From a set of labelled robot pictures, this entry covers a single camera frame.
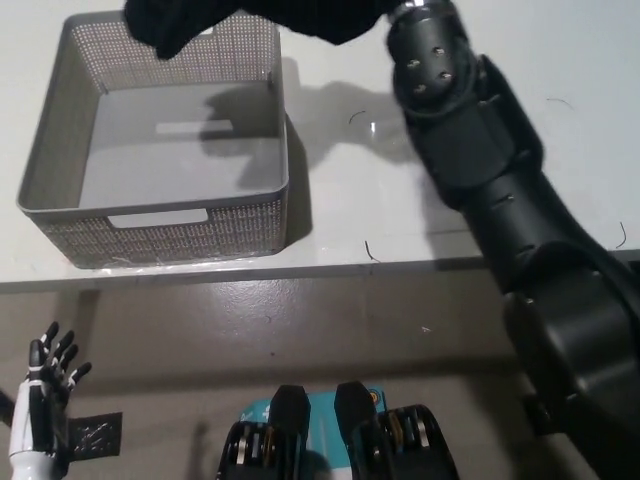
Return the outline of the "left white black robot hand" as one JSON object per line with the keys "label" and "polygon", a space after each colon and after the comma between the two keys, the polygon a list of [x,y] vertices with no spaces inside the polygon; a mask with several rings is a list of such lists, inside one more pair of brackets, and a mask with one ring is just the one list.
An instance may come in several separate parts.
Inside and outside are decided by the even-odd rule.
{"label": "left white black robot hand", "polygon": [[66,407],[92,364],[85,362],[69,369],[79,347],[72,330],[57,339],[59,329],[59,323],[53,322],[41,337],[30,342],[28,369],[12,416],[10,456],[38,452],[54,458],[66,442]]}

